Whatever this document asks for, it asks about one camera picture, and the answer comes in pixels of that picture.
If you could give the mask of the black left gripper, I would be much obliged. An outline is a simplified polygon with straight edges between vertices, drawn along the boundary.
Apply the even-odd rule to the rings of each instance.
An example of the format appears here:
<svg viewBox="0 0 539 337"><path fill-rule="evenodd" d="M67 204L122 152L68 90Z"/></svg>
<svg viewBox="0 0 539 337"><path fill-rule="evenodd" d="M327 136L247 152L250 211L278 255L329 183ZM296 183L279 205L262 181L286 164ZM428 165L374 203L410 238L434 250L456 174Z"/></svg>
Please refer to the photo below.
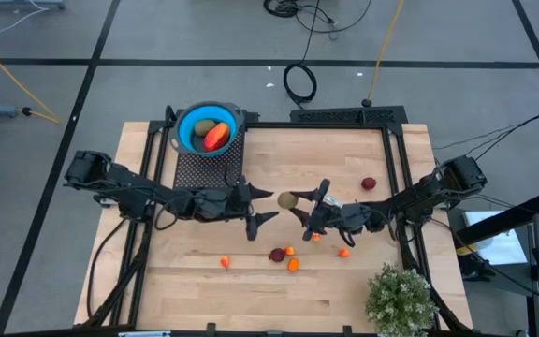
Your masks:
<svg viewBox="0 0 539 337"><path fill-rule="evenodd" d="M199 222L228 221L241 219L245 221L245 233L248 241L254 241L258 228L278 212L263 212L254 215L252 201L268 198L273 192L258 189L247 183L241 176L241 181L228 188L200 189L193 198L193 218Z"/></svg>

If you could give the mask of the green-white potted plant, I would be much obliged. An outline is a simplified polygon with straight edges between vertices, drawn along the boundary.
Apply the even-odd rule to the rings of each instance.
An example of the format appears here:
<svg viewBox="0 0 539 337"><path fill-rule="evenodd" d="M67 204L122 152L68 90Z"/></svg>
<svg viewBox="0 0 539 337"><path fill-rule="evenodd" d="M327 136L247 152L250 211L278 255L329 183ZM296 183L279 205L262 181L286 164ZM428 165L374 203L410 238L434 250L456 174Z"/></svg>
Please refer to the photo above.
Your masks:
<svg viewBox="0 0 539 337"><path fill-rule="evenodd" d="M368 288L365 315L380 337L428 337L438 308L430 284L416 270L384 264Z"/></svg>

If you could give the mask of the white flat panel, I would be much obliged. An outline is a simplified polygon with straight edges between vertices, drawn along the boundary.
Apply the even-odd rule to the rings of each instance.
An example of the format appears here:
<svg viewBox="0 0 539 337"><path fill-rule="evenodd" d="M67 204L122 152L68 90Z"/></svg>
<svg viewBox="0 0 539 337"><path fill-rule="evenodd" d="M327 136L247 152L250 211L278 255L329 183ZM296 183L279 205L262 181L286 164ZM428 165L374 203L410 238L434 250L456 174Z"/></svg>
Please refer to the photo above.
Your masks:
<svg viewBox="0 0 539 337"><path fill-rule="evenodd" d="M470 227L501 211L465 211L463 221ZM514 229L473 244L476 252L492 266L526 264L527 258Z"/></svg>

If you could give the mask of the black aluminium table frame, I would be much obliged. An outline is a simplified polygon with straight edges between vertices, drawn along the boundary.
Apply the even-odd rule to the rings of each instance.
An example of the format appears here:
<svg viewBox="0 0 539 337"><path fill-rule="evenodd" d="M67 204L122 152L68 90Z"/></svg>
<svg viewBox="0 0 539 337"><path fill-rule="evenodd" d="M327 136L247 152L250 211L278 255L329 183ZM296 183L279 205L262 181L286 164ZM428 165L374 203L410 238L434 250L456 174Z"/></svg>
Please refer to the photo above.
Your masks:
<svg viewBox="0 0 539 337"><path fill-rule="evenodd" d="M391 138L393 155L386 158L376 129L258 123L245 136L244 174L273 195L311 190L330 179L339 200L387 198L393 187L418 181L434 166L427 128L405 125L402 131ZM366 177L377 181L372 190L361 186ZM262 337L372 332L364 314L367 281L384 264L400 263L397 244L387 232L364 233L350 257L338 258L336 232L304 242L299 221L277 212L252 242L241 221L200 225L164 214L152 235L138 313L130 312L134 289L128 288L120 322L172 333L202 332L213 324L218 334ZM293 256L269 260L271 250L288 246ZM230 257L227 271L221 256ZM290 258L299 261L297 271L287 269Z"/></svg>

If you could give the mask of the grey flat plate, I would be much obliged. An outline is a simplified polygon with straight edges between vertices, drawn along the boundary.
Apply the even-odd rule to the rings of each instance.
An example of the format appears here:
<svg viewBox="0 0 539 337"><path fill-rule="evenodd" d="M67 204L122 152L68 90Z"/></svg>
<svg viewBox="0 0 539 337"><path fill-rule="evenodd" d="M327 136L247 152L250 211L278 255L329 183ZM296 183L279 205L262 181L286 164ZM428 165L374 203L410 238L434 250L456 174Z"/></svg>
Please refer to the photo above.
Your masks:
<svg viewBox="0 0 539 337"><path fill-rule="evenodd" d="M171 337L169 330L142 330L118 333L117 337Z"/></svg>

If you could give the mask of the black perforated box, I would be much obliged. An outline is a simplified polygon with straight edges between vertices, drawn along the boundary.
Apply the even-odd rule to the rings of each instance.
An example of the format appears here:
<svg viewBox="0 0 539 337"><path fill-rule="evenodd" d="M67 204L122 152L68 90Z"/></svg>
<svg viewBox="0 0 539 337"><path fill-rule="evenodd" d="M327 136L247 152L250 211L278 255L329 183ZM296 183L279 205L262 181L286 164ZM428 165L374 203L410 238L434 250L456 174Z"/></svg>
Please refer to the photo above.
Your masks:
<svg viewBox="0 0 539 337"><path fill-rule="evenodd" d="M292 110L290 120L308 124L388 125L407 124L403 106Z"/></svg>

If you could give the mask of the black diagonal beam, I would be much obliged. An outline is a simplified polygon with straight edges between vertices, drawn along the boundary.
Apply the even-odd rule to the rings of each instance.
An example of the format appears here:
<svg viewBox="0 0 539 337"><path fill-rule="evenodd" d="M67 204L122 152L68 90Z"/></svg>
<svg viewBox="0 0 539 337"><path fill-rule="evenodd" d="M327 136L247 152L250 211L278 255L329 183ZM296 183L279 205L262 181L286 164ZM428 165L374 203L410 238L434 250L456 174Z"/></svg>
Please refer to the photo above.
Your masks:
<svg viewBox="0 0 539 337"><path fill-rule="evenodd" d="M539 196L518 205L511 205L508 202L483 194L475 195L474 198L505 206L506 210L472 226L456 231L456 241L462 245L481 242L503 232L526 225L530 223L536 214L539 214Z"/></svg>

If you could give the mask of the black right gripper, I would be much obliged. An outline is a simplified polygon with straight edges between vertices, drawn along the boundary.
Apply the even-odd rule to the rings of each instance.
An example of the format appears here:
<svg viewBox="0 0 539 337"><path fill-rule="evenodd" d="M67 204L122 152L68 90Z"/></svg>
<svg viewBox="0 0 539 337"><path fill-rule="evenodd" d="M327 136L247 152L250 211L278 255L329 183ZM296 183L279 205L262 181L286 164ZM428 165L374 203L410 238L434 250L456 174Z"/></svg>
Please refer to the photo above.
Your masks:
<svg viewBox="0 0 539 337"><path fill-rule="evenodd" d="M371 208L360 203L343 204L341 208L327 204L324 196L329 186L330 180L324 179L314 190L290 191L295 197L309 200L313 206L310 213L298 208L289 211L301 222L304 241L309 241L314 233L326 235L327 228L335 228L345 242L352 242L352 236L360 233L370 221Z"/></svg>

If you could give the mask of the blue collapsible bowl grey rim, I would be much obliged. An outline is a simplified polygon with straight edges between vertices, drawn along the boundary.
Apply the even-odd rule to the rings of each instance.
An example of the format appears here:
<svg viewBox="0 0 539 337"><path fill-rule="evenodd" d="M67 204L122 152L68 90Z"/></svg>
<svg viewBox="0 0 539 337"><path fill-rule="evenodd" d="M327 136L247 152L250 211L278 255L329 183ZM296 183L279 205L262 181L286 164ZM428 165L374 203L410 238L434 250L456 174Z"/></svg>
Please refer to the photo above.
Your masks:
<svg viewBox="0 0 539 337"><path fill-rule="evenodd" d="M226 123L229 138L226 144L213 152L202 149L202 143L195 140L194 128L196 123L203 120L213 120L216 123ZM225 153L238 134L244 130L245 113L233 103L203 101L196 103L177 115L174 127L169 131L170 145L183 154L197 154L214 157Z"/></svg>

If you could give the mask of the orange-red mango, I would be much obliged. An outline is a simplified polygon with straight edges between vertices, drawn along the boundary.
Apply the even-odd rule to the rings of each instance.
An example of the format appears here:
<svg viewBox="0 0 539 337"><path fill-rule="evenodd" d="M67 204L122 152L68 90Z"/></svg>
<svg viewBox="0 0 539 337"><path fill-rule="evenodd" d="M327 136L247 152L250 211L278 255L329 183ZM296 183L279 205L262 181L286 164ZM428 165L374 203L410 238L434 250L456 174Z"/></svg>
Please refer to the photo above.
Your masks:
<svg viewBox="0 0 539 337"><path fill-rule="evenodd" d="M212 128L203 140L205 152L214 152L226 145L230 138L230 128L226 123L220 123Z"/></svg>

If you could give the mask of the black mesh metal rack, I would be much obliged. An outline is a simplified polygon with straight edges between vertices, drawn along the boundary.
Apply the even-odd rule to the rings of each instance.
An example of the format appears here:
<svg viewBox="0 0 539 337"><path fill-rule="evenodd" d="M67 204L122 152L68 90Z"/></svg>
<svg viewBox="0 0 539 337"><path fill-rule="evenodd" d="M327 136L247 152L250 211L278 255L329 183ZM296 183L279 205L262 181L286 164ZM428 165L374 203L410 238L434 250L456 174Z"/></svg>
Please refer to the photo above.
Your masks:
<svg viewBox="0 0 539 337"><path fill-rule="evenodd" d="M195 134L195 140L203 138ZM222 188L236 184L243 173L245 134L241 131L228 150L214 157L177 154L174 188Z"/></svg>

